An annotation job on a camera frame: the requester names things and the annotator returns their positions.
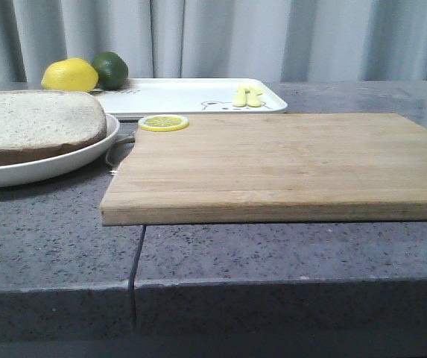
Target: bamboo cutting board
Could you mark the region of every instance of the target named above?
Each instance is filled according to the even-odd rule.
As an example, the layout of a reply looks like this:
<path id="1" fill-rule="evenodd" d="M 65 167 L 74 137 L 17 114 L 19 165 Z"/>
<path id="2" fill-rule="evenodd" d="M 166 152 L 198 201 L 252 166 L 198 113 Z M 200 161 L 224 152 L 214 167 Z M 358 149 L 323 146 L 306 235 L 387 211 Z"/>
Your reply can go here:
<path id="1" fill-rule="evenodd" d="M 402 116 L 189 119 L 138 130 L 103 224 L 427 220 L 427 130 Z"/>

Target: white plate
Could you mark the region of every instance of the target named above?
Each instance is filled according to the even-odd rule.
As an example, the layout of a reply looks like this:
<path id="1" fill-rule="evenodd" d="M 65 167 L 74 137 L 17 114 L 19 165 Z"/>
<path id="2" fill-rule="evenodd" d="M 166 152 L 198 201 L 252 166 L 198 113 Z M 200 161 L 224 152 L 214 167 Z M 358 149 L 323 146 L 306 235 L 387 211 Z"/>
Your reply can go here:
<path id="1" fill-rule="evenodd" d="M 261 107 L 232 105 L 238 85 L 243 83 L 263 90 Z M 285 112 L 288 106 L 261 81 L 249 78 L 130 78 L 120 90 L 92 94 L 107 113 L 120 119 L 161 113 Z"/>
<path id="2" fill-rule="evenodd" d="M 114 116 L 107 114 L 106 118 L 106 138 L 89 147 L 68 154 L 58 155 L 57 157 L 10 166 L 0 166 L 0 187 L 33 183 L 53 178 L 92 162 L 113 144 L 120 128 L 120 123 Z"/>

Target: white curtain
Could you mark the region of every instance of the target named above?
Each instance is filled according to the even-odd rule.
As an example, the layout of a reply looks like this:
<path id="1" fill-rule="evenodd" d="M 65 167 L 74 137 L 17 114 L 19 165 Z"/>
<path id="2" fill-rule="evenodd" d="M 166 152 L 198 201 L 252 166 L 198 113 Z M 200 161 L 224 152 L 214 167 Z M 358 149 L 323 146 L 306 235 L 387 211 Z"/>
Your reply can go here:
<path id="1" fill-rule="evenodd" d="M 0 0 L 0 82 L 100 51 L 132 78 L 427 80 L 427 0 Z"/>

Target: speckled countertop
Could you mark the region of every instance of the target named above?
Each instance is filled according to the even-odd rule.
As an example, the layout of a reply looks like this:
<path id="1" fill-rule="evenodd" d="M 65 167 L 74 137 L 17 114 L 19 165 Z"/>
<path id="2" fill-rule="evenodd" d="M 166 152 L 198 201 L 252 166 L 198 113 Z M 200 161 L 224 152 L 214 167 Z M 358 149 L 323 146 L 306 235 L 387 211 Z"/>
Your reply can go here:
<path id="1" fill-rule="evenodd" d="M 291 113 L 427 127 L 427 82 L 269 87 Z M 141 240 L 101 226 L 110 178 L 100 159 L 0 189 L 0 340 L 427 329 L 427 222 L 149 226 Z"/>

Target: lemon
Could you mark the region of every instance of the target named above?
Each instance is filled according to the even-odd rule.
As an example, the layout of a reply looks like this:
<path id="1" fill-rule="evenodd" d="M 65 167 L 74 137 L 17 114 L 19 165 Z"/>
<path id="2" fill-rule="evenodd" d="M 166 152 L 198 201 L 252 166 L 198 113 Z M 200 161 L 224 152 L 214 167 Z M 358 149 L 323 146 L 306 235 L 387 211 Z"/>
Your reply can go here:
<path id="1" fill-rule="evenodd" d="M 92 67 L 99 74 L 98 85 L 103 90 L 118 90 L 129 75 L 127 64 L 115 52 L 101 52 L 92 60 Z"/>
<path id="2" fill-rule="evenodd" d="M 178 131 L 188 127 L 189 120 L 184 116 L 161 114 L 139 119 L 139 127 L 153 132 Z"/>
<path id="3" fill-rule="evenodd" d="M 47 90 L 84 91 L 94 89 L 98 73 L 81 58 L 68 58 L 52 63 L 44 72 L 41 84 Z"/>

